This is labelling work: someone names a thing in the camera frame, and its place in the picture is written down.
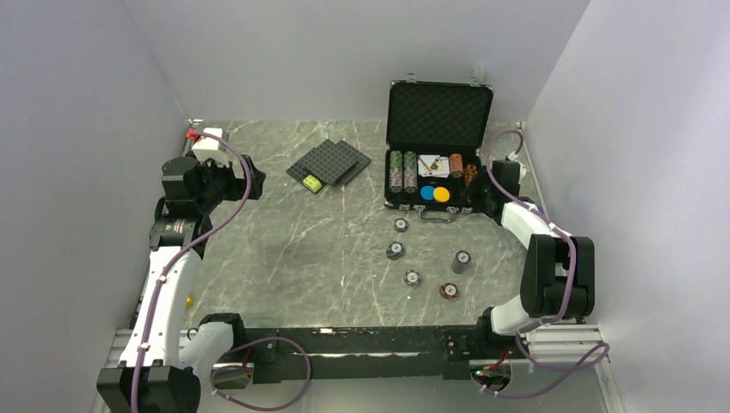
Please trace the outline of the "dark green chip stack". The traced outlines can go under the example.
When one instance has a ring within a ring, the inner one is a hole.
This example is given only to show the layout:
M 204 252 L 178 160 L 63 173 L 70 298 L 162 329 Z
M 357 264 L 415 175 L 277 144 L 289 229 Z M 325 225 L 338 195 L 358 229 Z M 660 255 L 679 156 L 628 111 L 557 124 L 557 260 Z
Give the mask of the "dark green chip stack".
M 418 156 L 413 151 L 403 153 L 403 169 L 404 175 L 418 174 Z

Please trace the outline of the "purple-grey chip stack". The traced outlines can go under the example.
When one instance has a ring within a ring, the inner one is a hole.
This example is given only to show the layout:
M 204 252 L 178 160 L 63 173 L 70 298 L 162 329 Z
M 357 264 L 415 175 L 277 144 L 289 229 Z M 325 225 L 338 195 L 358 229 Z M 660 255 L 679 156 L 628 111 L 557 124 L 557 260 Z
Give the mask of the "purple-grey chip stack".
M 408 194 L 414 194 L 418 190 L 418 173 L 412 170 L 403 174 L 404 190 Z

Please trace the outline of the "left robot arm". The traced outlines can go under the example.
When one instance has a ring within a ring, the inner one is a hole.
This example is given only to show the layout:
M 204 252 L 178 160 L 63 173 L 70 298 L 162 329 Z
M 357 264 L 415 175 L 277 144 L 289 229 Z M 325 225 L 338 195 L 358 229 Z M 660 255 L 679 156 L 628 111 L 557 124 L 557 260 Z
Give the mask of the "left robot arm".
M 233 313 L 205 316 L 181 343 L 186 300 L 205 253 L 206 234 L 220 230 L 210 214 L 222 201 L 258 199 L 266 175 L 244 157 L 241 174 L 188 153 L 162 167 L 162 196 L 150 230 L 150 265 L 133 332 L 115 367 L 103 368 L 96 389 L 112 412 L 196 412 L 212 390 L 213 365 L 236 361 L 248 346 Z

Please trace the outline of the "red chip stack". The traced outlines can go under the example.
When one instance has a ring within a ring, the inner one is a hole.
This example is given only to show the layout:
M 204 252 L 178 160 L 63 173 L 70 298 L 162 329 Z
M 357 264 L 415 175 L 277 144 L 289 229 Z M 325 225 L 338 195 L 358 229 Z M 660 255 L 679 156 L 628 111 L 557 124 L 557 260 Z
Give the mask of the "red chip stack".
M 453 153 L 449 156 L 450 174 L 454 178 L 461 178 L 464 175 L 464 166 L 461 154 Z

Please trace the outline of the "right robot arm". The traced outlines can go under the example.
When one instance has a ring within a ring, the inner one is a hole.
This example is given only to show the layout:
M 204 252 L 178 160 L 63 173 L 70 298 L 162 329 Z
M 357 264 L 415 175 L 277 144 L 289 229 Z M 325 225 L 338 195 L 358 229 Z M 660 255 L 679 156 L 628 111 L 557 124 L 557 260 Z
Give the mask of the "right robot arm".
M 530 198 L 521 196 L 519 176 L 518 162 L 498 160 L 478 169 L 461 194 L 527 251 L 517 296 L 488 309 L 489 325 L 474 336 L 476 349 L 489 358 L 507 348 L 508 336 L 587 317 L 596 304 L 595 244 L 559 228 Z

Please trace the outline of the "small chip stack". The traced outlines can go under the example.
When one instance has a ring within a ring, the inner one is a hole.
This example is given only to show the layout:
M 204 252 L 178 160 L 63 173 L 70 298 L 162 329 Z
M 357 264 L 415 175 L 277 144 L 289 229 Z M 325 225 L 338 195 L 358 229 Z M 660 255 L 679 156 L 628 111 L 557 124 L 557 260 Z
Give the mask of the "small chip stack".
M 398 218 L 394 220 L 393 228 L 396 232 L 404 232 L 409 228 L 409 223 L 406 219 Z

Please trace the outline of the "purple chip stack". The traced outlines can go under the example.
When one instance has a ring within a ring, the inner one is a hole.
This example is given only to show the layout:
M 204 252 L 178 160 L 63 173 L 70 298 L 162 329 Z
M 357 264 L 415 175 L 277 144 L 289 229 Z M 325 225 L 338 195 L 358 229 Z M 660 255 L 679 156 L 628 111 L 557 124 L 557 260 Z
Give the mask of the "purple chip stack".
M 471 263 L 471 255 L 465 250 L 458 250 L 450 264 L 451 271 L 455 274 L 463 274 Z

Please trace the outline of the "grey chip stack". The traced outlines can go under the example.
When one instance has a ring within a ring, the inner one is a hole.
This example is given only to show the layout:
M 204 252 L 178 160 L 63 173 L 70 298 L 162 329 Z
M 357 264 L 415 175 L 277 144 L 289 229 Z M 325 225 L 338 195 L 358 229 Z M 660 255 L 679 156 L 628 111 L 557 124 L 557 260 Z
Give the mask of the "grey chip stack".
M 402 192 L 403 188 L 403 171 L 400 169 L 390 169 L 388 177 L 389 192 L 397 194 Z

